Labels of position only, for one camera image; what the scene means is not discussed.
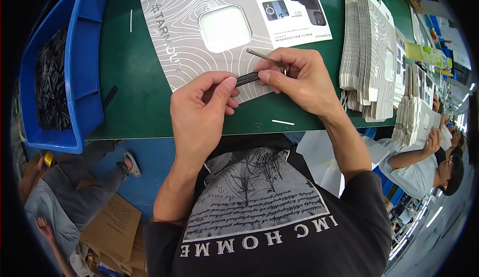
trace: gray pants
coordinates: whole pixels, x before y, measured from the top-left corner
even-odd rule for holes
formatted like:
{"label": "gray pants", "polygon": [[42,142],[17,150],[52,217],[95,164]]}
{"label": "gray pants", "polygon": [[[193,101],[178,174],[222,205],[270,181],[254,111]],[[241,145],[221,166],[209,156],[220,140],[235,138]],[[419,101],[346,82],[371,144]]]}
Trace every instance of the gray pants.
{"label": "gray pants", "polygon": [[107,176],[98,179],[95,184],[76,190],[78,183],[87,177],[88,170],[113,150],[114,141],[94,141],[85,147],[82,154],[59,161],[45,173],[44,181],[80,232],[95,218],[128,176],[124,162],[118,162],[117,167]]}

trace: fingernail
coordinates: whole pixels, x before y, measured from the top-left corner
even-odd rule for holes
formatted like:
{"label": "fingernail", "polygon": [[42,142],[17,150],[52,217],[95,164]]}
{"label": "fingernail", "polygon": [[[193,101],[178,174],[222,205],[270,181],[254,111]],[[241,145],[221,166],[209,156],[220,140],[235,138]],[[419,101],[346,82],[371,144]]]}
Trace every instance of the fingernail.
{"label": "fingernail", "polygon": [[228,77],[224,80],[224,83],[228,89],[232,90],[236,87],[236,81],[237,79],[235,77]]}
{"label": "fingernail", "polygon": [[258,77],[264,82],[269,82],[269,76],[270,73],[268,71],[260,70],[258,72]]}

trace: factory floor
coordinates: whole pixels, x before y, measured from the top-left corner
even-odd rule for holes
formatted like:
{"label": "factory floor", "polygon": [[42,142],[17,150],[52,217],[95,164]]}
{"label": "factory floor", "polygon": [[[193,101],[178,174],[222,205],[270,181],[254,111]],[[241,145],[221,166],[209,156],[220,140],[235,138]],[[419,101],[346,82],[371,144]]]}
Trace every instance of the factory floor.
{"label": "factory floor", "polygon": [[[117,161],[124,159],[123,153],[128,150],[136,158],[142,175],[130,175],[120,185],[117,193],[142,212],[141,223],[147,223],[153,215],[153,203],[159,187],[170,171],[175,157],[175,144],[172,138],[132,139],[118,144],[115,151],[107,154],[102,161],[90,169],[97,179],[105,176],[115,167]],[[38,153],[37,148],[25,147],[29,160]]]}

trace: yellow tape roll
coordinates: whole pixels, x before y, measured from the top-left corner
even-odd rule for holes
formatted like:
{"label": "yellow tape roll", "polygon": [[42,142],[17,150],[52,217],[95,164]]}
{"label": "yellow tape roll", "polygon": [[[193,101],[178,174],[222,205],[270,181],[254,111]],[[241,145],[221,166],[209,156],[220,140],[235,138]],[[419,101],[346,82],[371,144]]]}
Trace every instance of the yellow tape roll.
{"label": "yellow tape roll", "polygon": [[55,157],[55,156],[53,155],[53,153],[52,153],[51,151],[47,152],[47,153],[45,154],[45,164],[46,164],[47,166],[51,167],[54,157]]}

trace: black hair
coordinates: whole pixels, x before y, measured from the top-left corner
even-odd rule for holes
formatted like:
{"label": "black hair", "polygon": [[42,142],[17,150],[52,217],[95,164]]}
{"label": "black hair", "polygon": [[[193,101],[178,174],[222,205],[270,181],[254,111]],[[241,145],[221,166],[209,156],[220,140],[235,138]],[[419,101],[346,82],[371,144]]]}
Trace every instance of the black hair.
{"label": "black hair", "polygon": [[454,149],[451,151],[451,155],[458,154],[460,157],[462,157],[463,152],[461,149],[461,146],[456,146]]}
{"label": "black hair", "polygon": [[447,183],[447,190],[443,188],[442,185],[438,186],[438,188],[444,193],[446,196],[451,196],[454,194],[462,182],[462,177],[464,176],[464,164],[462,163],[462,157],[458,154],[452,154],[452,170],[451,170],[451,179]]}
{"label": "black hair", "polygon": [[458,131],[458,133],[461,134],[461,138],[459,139],[459,147],[462,147],[462,145],[464,145],[464,133],[462,131]]}

